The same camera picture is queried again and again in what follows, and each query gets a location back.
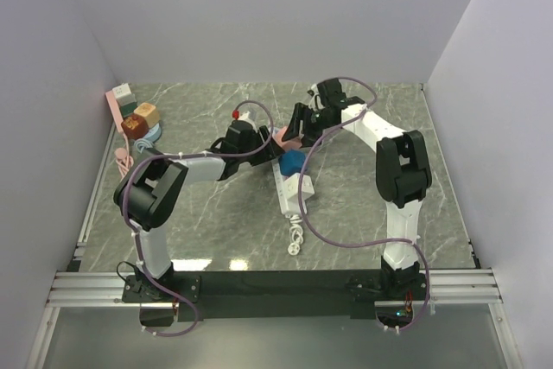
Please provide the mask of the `white power strip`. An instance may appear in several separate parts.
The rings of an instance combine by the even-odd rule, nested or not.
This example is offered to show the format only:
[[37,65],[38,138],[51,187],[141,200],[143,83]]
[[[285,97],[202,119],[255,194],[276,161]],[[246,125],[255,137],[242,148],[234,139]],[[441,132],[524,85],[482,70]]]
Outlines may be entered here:
[[292,176],[285,177],[281,174],[280,165],[277,161],[272,162],[272,171],[281,213],[284,216],[300,215],[300,206],[303,206],[303,211],[307,212],[305,200],[315,194],[311,177],[309,175],[302,177],[301,199],[298,199],[300,174],[295,173]]

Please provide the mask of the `pink cube plug adapter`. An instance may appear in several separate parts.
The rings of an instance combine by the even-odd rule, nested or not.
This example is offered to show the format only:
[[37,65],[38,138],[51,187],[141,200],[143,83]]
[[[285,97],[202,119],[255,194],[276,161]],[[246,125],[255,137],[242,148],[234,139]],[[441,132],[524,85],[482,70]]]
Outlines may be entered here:
[[285,140],[284,136],[287,132],[287,127],[276,129],[272,134],[272,140],[275,144],[274,154],[276,157],[283,155],[290,150],[299,150],[302,147],[302,141],[299,137],[293,137],[290,140]]

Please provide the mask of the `blue cube plug adapter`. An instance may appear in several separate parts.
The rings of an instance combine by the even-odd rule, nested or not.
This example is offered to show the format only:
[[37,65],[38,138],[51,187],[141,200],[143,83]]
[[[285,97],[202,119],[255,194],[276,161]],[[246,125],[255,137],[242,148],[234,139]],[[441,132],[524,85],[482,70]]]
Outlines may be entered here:
[[299,174],[305,160],[306,155],[300,150],[289,150],[285,152],[278,159],[280,174],[286,177]]

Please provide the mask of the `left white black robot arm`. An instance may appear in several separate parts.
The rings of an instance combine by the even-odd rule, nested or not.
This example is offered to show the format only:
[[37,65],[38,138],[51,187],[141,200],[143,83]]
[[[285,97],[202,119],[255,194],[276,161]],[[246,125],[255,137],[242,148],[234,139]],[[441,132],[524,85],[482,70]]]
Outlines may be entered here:
[[173,270],[168,254],[165,223],[171,216],[181,190],[201,181],[224,181],[243,163],[252,167],[271,162],[285,150],[266,126],[254,128],[235,121],[226,135],[194,155],[170,155],[155,148],[142,151],[135,165],[113,195],[137,248],[137,268],[148,275],[142,291],[160,302],[172,293]]

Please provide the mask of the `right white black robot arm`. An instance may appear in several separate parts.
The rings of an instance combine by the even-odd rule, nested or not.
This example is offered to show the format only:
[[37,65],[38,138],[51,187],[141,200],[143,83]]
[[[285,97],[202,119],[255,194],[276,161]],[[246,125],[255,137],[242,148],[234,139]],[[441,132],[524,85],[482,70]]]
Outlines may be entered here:
[[405,131],[390,124],[367,104],[315,110],[298,103],[283,140],[300,137],[303,146],[314,148],[323,140],[325,130],[341,128],[375,152],[376,187],[386,205],[379,288],[384,296],[398,299],[421,277],[422,256],[416,248],[418,220],[432,183],[426,143],[420,131]]

